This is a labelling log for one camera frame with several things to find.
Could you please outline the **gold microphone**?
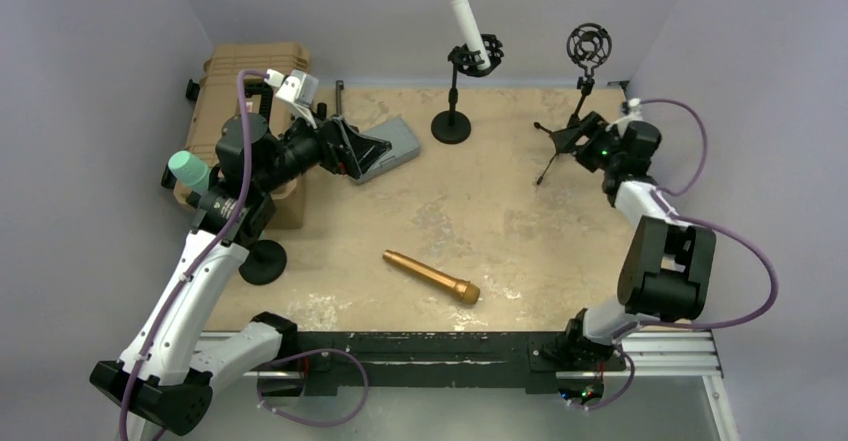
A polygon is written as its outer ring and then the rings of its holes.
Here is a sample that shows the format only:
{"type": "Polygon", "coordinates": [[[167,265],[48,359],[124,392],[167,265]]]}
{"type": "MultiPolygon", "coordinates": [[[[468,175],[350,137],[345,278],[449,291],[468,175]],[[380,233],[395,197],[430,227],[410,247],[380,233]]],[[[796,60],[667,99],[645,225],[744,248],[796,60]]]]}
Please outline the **gold microphone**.
{"type": "Polygon", "coordinates": [[[480,288],[469,280],[446,274],[396,251],[385,250],[382,258],[395,268],[450,294],[461,304],[474,305],[479,300],[480,288]]]}

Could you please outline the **white microphone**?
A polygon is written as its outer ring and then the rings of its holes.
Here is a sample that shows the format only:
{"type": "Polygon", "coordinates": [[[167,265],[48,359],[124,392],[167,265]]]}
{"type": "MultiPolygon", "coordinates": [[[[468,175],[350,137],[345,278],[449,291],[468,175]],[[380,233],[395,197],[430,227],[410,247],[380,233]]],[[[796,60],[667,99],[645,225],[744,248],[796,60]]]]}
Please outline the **white microphone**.
{"type": "Polygon", "coordinates": [[[467,50],[475,53],[475,67],[482,71],[487,70],[491,67],[491,61],[469,0],[448,1],[464,37],[467,50]]]}

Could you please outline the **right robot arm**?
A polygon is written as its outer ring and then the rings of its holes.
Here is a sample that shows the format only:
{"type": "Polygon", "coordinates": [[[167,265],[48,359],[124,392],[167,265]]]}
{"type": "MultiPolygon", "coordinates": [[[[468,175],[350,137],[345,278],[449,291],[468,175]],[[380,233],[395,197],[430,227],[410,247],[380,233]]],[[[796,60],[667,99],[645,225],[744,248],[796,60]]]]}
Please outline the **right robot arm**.
{"type": "Polygon", "coordinates": [[[584,308],[540,356],[584,368],[609,359],[617,341],[652,322],[697,319],[706,304],[715,233],[682,221],[648,170],[662,134],[639,118],[612,124],[595,112],[548,133],[558,155],[602,171],[602,191],[635,231],[614,297],[584,308]]]}

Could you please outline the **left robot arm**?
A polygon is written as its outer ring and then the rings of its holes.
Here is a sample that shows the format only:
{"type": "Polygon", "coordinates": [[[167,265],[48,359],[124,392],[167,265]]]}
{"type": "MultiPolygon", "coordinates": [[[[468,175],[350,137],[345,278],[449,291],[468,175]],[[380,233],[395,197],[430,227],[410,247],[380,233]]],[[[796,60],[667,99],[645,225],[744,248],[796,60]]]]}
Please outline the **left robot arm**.
{"type": "Polygon", "coordinates": [[[263,312],[240,332],[204,352],[196,346],[230,278],[251,256],[279,253],[262,238],[276,206],[273,192],[313,167],[359,178],[391,149],[342,117],[297,119],[275,136],[255,113],[227,120],[209,186],[176,268],[133,342],[119,358],[97,363],[90,382],[120,409],[118,438],[185,435],[213,397],[250,370],[306,369],[326,350],[303,350],[295,323],[263,312]]]}

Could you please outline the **black round-base mic stand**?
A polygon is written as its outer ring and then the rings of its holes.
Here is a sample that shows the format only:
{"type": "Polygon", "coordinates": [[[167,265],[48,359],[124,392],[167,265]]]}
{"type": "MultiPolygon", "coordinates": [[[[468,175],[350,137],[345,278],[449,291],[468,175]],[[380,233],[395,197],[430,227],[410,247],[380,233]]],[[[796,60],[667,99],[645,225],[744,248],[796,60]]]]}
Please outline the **black round-base mic stand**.
{"type": "Polygon", "coordinates": [[[452,64],[451,87],[448,91],[448,109],[438,113],[430,128],[433,137],[444,144],[456,145],[471,134],[469,118],[457,109],[459,101],[458,75],[483,78],[490,75],[502,62],[503,43],[494,34],[483,34],[483,49],[472,51],[466,44],[455,46],[448,54],[452,64]]]}

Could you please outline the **black left round-base stand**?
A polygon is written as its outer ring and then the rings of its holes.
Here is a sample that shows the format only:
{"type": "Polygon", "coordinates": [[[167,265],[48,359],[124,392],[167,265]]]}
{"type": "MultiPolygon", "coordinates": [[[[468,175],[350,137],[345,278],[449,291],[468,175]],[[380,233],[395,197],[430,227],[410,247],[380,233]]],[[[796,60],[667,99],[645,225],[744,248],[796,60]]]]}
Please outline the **black left round-base stand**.
{"type": "Polygon", "coordinates": [[[255,286],[264,286],[276,281],[285,271],[288,256],[276,241],[259,240],[250,251],[245,262],[238,268],[242,279],[255,286]]]}

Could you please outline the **mint green microphone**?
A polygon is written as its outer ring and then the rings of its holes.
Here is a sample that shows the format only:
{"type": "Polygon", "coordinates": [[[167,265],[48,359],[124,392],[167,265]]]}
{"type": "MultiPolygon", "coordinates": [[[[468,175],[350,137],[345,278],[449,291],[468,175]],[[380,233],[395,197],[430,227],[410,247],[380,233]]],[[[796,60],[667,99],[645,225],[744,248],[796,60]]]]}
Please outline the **mint green microphone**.
{"type": "Polygon", "coordinates": [[[174,177],[198,195],[208,192],[211,168],[198,156],[187,150],[174,153],[168,160],[168,169],[174,177]]]}

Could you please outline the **grey plastic case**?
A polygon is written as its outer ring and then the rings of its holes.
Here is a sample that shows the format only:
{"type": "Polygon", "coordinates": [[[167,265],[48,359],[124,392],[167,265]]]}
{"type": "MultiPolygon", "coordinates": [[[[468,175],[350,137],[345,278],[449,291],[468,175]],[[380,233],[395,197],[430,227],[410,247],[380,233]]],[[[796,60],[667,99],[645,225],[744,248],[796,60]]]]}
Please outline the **grey plastic case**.
{"type": "Polygon", "coordinates": [[[351,179],[354,185],[362,185],[412,161],[421,152],[418,137],[401,116],[395,116],[362,132],[364,136],[391,143],[392,148],[384,153],[363,173],[359,179],[351,179]]]}

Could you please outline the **tan hard case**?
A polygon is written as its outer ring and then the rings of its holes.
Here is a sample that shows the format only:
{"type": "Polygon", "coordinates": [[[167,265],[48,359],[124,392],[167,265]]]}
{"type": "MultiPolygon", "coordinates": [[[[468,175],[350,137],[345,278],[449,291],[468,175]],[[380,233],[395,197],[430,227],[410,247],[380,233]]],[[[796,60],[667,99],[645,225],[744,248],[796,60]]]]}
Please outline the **tan hard case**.
{"type": "MultiPolygon", "coordinates": [[[[310,70],[310,52],[296,42],[217,46],[204,63],[185,149],[212,167],[223,124],[239,113],[236,79],[243,69],[273,69],[284,74],[310,70]]],[[[299,177],[272,193],[276,212],[271,230],[295,230],[305,222],[306,181],[299,177]]]]}

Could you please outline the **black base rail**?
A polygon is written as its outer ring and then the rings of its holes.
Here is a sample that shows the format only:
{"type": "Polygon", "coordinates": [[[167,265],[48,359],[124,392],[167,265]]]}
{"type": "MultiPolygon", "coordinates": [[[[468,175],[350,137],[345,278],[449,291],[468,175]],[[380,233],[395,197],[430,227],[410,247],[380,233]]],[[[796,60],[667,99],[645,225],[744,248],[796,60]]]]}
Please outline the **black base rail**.
{"type": "Polygon", "coordinates": [[[527,394],[601,393],[602,382],[642,377],[706,377],[722,373],[711,334],[642,331],[622,342],[631,365],[567,364],[539,354],[553,331],[330,332],[302,331],[289,352],[308,352],[281,367],[267,362],[236,380],[271,379],[301,385],[306,396],[333,396],[341,387],[521,389],[527,394]]]}

